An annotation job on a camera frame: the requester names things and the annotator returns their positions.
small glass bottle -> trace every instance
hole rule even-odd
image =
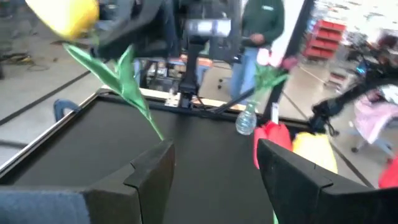
[[[257,125],[256,100],[249,100],[246,109],[242,111],[236,119],[236,130],[243,135],[250,135]]]

pink cloth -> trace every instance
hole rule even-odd
[[[398,106],[393,103],[371,103],[370,98],[377,95],[372,92],[363,95],[355,103],[354,125],[362,137],[370,144],[374,143],[385,125],[398,116]]]

person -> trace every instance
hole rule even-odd
[[[284,31],[284,5],[282,0],[248,0],[242,18],[242,37],[249,37],[244,45],[241,63],[233,65],[230,83],[232,99],[254,87],[257,53],[270,48]]]

floor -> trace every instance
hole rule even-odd
[[[14,51],[28,50],[35,60],[35,68],[27,65],[5,65],[6,79],[0,81],[0,140],[29,143],[37,138],[46,129],[54,124],[52,103],[59,98],[66,98],[74,102],[82,102],[96,91],[101,83],[92,75],[80,78],[77,82],[62,91],[33,106],[20,116],[1,124],[13,112],[45,96],[65,83],[79,77],[85,69],[77,64],[62,46],[51,45],[57,38],[43,25],[36,28],[38,34],[17,39]],[[320,100],[333,96],[335,91],[323,86],[328,73],[325,68],[314,65],[301,65],[295,68],[290,80],[285,86],[284,95],[280,101],[280,115],[304,119],[312,114],[311,105]],[[228,85],[218,90],[218,80],[229,77],[231,71],[227,65],[216,64],[207,71],[200,95],[216,100],[229,100]],[[339,174],[353,181],[365,184],[347,166],[347,161],[357,169],[366,180],[377,187],[379,174],[386,166],[386,155],[376,148],[368,147],[360,153],[353,154],[351,147],[355,146],[360,138],[344,133],[350,129],[349,121],[353,119],[353,107],[346,107],[338,117],[333,119],[334,127],[342,134],[335,139],[331,138],[334,145]],[[396,131],[388,130],[382,134],[394,142]],[[0,164],[7,161],[18,149],[0,146]]]

green stem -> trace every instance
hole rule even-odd
[[[160,129],[157,127],[155,121],[152,118],[147,118],[148,121],[150,122],[150,125],[152,125],[153,129],[156,131],[156,134],[159,136],[160,140],[164,140],[163,134],[160,132]]]

